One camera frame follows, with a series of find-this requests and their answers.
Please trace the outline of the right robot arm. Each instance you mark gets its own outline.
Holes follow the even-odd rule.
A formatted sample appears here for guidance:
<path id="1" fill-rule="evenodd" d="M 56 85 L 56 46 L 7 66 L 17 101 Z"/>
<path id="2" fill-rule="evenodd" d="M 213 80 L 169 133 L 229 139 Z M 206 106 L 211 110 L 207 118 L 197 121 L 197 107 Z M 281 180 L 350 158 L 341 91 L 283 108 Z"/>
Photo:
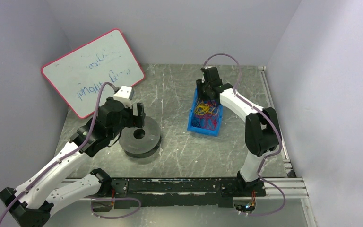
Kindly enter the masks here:
<path id="1" fill-rule="evenodd" d="M 252 189 L 259 183 L 265 160 L 281 143 L 280 127 L 274 108 L 264 108 L 242 96 L 229 83 L 223 83 L 214 66 L 201 68 L 203 78 L 196 81 L 197 94 L 204 101 L 228 108 L 245 124 L 247 157 L 237 173 L 240 191 Z"/>

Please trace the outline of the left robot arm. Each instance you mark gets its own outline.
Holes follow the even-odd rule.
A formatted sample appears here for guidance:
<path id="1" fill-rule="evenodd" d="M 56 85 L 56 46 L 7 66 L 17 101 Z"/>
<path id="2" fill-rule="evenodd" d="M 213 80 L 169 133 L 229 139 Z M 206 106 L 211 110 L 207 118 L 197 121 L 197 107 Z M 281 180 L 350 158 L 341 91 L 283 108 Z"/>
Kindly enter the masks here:
<path id="1" fill-rule="evenodd" d="M 54 213 L 83 197 L 114 195 L 112 178 L 100 168 L 65 187 L 57 186 L 112 140 L 117 141 L 124 128 L 142 128 L 145 116 L 142 103 L 137 103 L 134 114 L 133 107 L 127 107 L 124 101 L 107 98 L 43 169 L 18 187 L 0 192 L 5 211 L 21 227 L 42 227 Z"/>

